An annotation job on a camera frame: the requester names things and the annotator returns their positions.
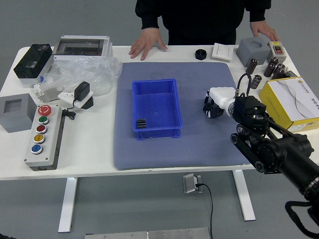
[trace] plastic bag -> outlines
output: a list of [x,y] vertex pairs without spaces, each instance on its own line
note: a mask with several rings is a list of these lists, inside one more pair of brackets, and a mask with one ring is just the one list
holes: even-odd
[[54,61],[44,74],[41,90],[56,87],[57,90],[74,91],[83,81],[90,84],[94,96],[109,93],[122,72],[122,62],[115,57],[86,57],[76,60]]

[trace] capacitor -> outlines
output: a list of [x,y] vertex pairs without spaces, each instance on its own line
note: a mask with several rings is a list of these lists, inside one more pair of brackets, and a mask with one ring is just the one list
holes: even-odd
[[251,89],[256,89],[259,85],[259,83],[261,82],[261,76],[260,75],[255,75],[251,84],[250,84],[250,88]]
[[270,59],[269,64],[270,64],[270,63],[277,65],[277,64],[279,63],[279,60],[278,60],[277,57],[273,57],[273,58]]
[[265,77],[270,77],[273,72],[275,71],[276,65],[274,63],[269,63],[265,72],[264,72],[264,76]]
[[284,64],[278,64],[275,71],[277,71],[277,69],[279,69],[279,68],[281,68],[285,71],[286,66]]
[[246,69],[246,73],[251,75],[254,72],[257,64],[258,64],[258,60],[254,59],[254,58],[251,59],[250,63],[249,63],[249,66]]
[[275,71],[274,71],[274,75],[273,75],[273,77],[271,79],[272,80],[273,79],[281,79],[283,77],[284,73],[285,73],[284,69],[276,68]]

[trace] control box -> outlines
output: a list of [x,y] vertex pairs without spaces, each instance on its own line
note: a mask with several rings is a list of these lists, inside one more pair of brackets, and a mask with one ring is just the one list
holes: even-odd
[[57,168],[64,119],[59,105],[38,106],[24,159],[33,171]]
[[283,64],[283,62],[286,60],[287,54],[281,42],[270,41],[268,46],[270,47],[270,53],[267,57],[267,61],[270,62],[272,58],[276,57],[279,60],[278,63]]
[[20,81],[26,85],[40,82],[53,63],[52,49],[49,44],[33,44],[13,69]]

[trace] black round knob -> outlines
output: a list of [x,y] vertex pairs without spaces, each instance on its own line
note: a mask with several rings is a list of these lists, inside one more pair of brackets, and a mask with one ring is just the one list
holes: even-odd
[[197,51],[195,51],[195,57],[197,60],[204,60],[207,56],[207,53],[205,50],[203,49],[198,49]]

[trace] blue button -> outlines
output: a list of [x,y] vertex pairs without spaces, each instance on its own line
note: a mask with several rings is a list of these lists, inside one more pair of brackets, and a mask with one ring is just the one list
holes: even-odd
[[34,154],[40,154],[42,151],[43,147],[40,144],[35,144],[31,149],[31,152]]

